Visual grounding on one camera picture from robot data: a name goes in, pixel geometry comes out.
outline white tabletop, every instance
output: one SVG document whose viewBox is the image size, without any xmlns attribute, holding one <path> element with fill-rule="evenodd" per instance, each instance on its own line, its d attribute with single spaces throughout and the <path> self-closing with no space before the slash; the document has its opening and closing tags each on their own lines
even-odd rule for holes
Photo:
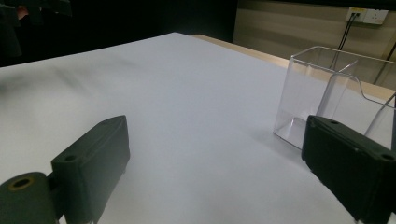
<svg viewBox="0 0 396 224">
<path fill-rule="evenodd" d="M 0 69 L 0 182 L 126 115 L 132 158 L 99 223 L 353 223 L 276 138 L 286 69 L 170 34 Z"/>
</svg>

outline clear plastic box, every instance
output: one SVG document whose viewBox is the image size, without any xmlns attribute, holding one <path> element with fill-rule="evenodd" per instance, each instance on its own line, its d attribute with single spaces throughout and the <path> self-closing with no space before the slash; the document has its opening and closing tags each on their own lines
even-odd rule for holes
<svg viewBox="0 0 396 224">
<path fill-rule="evenodd" d="M 323 47 L 304 50 L 290 58 L 274 133 L 302 148 L 306 119 L 317 115 L 395 148 L 395 90 L 396 63 Z"/>
</svg>

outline power outlet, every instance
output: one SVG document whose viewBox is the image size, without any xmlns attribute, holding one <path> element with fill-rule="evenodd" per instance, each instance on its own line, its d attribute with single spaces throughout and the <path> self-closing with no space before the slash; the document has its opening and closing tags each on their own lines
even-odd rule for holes
<svg viewBox="0 0 396 224">
<path fill-rule="evenodd" d="M 387 10 L 368 9 L 363 22 L 380 25 L 384 23 L 384 19 L 387 17 L 387 14 Z"/>
<path fill-rule="evenodd" d="M 361 7 L 350 7 L 348 13 L 346 14 L 346 21 L 350 20 L 352 13 L 358 14 L 354 22 L 363 22 L 364 17 L 366 16 L 367 13 L 367 9 Z"/>
</svg>

